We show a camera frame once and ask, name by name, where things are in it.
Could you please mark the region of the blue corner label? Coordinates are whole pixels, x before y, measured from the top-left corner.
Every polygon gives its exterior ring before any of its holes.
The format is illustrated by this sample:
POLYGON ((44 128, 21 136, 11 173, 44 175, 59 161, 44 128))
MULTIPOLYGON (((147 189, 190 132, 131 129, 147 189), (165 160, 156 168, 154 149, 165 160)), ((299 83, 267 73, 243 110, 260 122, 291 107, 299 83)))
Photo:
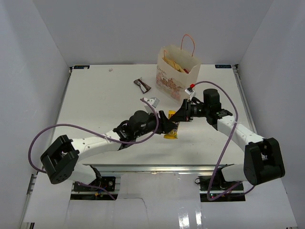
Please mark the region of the blue corner label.
POLYGON ((216 69, 231 69, 232 66, 229 64, 216 64, 215 68, 216 69))
POLYGON ((73 66, 73 69, 89 69, 89 65, 75 65, 73 66))

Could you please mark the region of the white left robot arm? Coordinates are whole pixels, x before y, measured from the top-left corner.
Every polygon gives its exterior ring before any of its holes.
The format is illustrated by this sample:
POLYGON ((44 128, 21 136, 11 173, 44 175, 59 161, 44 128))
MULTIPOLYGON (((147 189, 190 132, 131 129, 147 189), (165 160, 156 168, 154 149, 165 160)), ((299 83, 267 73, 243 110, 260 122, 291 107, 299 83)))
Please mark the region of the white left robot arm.
POLYGON ((100 187, 101 175, 93 166, 84 165, 84 159, 126 149, 138 137, 149 133, 167 134, 176 127, 177 124, 171 122, 163 111, 158 116, 142 110, 136 111, 128 120, 102 136, 79 139, 59 136, 42 154, 41 162, 52 184, 73 180, 84 183, 89 190, 96 190, 100 187))

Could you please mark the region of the brown kettle chips bag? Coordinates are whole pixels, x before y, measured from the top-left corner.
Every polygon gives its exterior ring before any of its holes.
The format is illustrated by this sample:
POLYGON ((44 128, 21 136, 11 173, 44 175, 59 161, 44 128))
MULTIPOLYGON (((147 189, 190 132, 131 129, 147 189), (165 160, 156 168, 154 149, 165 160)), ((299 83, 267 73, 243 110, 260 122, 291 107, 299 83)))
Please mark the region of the brown kettle chips bag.
POLYGON ((185 70, 179 65, 177 64, 175 61, 173 61, 170 58, 166 58, 163 57, 163 60, 172 68, 174 68, 176 71, 180 72, 180 73, 185 73, 185 70))

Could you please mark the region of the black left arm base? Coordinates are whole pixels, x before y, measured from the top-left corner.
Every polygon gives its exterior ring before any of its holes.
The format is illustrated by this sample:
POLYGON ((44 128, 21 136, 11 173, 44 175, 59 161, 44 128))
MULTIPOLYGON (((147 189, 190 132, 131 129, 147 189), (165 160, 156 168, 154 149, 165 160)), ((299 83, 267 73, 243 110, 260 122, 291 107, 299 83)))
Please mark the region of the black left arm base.
POLYGON ((75 192, 104 192, 103 190, 99 189, 99 188, 94 188, 92 186, 97 186, 97 187, 101 187, 105 190, 107 190, 108 192, 113 192, 115 190, 115 183, 116 183, 116 177, 100 177, 97 178, 96 180, 94 180, 93 182, 91 182, 89 184, 90 187, 88 186, 82 186, 78 183, 74 183, 73 186, 73 191, 75 192))

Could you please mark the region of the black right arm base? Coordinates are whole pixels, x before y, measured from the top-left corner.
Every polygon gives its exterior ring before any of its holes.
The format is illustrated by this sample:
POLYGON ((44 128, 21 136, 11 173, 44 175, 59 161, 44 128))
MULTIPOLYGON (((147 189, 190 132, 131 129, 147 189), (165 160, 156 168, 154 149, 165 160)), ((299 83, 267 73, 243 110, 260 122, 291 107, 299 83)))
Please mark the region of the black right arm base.
MULTIPOLYGON (((207 198, 207 190, 210 182, 210 176, 198 176, 194 183, 200 189, 200 201, 210 202, 207 198)), ((235 185, 236 182, 222 182, 218 178, 215 178, 210 190, 210 198, 215 198, 217 195, 229 189, 231 186, 235 185)), ((215 200, 215 202, 243 202, 245 201, 244 186, 239 184, 237 187, 232 189, 230 192, 222 195, 220 198, 215 200)))

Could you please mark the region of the aluminium front table rail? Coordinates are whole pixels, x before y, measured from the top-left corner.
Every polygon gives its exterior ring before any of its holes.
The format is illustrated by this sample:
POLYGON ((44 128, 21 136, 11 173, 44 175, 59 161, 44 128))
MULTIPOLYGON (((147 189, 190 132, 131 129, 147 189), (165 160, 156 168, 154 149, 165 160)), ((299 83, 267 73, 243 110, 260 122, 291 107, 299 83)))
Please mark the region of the aluminium front table rail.
POLYGON ((136 173, 136 172, 174 172, 174 173, 202 173, 213 171, 215 165, 107 165, 93 164, 101 173, 136 173))

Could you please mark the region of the blue left corner label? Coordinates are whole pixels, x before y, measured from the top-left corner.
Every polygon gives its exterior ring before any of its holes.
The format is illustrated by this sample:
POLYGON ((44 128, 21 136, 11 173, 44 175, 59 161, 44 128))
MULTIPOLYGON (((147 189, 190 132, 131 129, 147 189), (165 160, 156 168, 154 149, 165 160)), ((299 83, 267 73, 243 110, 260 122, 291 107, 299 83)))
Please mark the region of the blue left corner label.
POLYGON ((75 65, 73 66, 73 69, 89 69, 89 65, 75 65))

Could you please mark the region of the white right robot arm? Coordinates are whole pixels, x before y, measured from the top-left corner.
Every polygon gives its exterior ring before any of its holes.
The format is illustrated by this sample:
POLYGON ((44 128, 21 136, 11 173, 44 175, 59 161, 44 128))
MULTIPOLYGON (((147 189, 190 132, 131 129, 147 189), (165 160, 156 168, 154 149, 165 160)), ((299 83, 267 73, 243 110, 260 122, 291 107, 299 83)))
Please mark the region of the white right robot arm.
POLYGON ((257 186, 285 175, 279 142, 275 138, 257 135, 237 123, 233 114, 222 108, 216 89, 204 90, 203 101, 195 97, 185 99, 170 121, 190 122, 195 117, 206 118, 209 125, 226 135, 244 152, 242 164, 216 166, 213 178, 220 190, 227 190, 234 181, 247 181, 257 186))

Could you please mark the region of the brown chocolate bar wrapper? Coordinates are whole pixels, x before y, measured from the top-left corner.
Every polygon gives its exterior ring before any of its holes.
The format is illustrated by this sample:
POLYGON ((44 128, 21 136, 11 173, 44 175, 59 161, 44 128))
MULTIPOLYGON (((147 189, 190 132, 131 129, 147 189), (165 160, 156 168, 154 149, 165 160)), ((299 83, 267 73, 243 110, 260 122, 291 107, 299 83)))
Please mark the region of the brown chocolate bar wrapper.
POLYGON ((137 85, 137 86, 140 88, 140 90, 141 90, 141 92, 142 92, 143 94, 145 94, 145 93, 147 93, 147 92, 149 92, 149 91, 151 90, 151 87, 150 87, 149 85, 147 85, 147 84, 142 80, 142 78, 138 78, 138 79, 134 80, 133 83, 134 83, 135 85, 137 85))

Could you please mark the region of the white paper bag orange handles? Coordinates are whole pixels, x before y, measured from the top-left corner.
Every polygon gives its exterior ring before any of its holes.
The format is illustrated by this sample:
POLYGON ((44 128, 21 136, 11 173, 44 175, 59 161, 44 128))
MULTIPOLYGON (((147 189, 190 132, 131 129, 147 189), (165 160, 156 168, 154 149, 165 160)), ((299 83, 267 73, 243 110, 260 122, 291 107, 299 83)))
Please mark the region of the white paper bag orange handles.
POLYGON ((197 82, 202 64, 201 60, 194 55, 195 42, 192 36, 185 34, 183 38, 186 36, 193 42, 193 50, 191 52, 183 49, 183 43, 181 43, 180 46, 168 45, 162 47, 157 57, 157 88, 177 102, 182 102, 183 99, 188 97, 185 89, 197 82), (176 71, 163 60, 163 57, 172 59, 189 73, 176 71))

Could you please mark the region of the blue right corner label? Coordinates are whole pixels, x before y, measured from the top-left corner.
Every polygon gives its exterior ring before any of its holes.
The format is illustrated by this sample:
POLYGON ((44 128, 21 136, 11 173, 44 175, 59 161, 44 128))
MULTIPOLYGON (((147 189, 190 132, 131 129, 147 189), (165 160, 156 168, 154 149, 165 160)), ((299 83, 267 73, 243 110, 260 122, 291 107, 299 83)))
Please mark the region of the blue right corner label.
POLYGON ((215 68, 216 69, 231 69, 232 66, 229 64, 216 64, 215 68))

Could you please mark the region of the yellow M&M's candy packet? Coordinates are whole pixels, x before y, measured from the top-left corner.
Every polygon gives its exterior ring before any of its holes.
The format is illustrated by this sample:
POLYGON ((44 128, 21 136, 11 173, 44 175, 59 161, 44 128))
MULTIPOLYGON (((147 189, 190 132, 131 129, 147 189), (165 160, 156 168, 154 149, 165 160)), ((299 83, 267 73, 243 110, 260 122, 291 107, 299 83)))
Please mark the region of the yellow M&M's candy packet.
MULTIPOLYGON (((168 112, 168 119, 170 119, 176 112, 173 110, 169 110, 168 112)), ((163 137, 165 139, 177 139, 178 138, 178 128, 180 122, 173 122, 175 124, 175 128, 172 129, 169 133, 166 133, 163 137)))

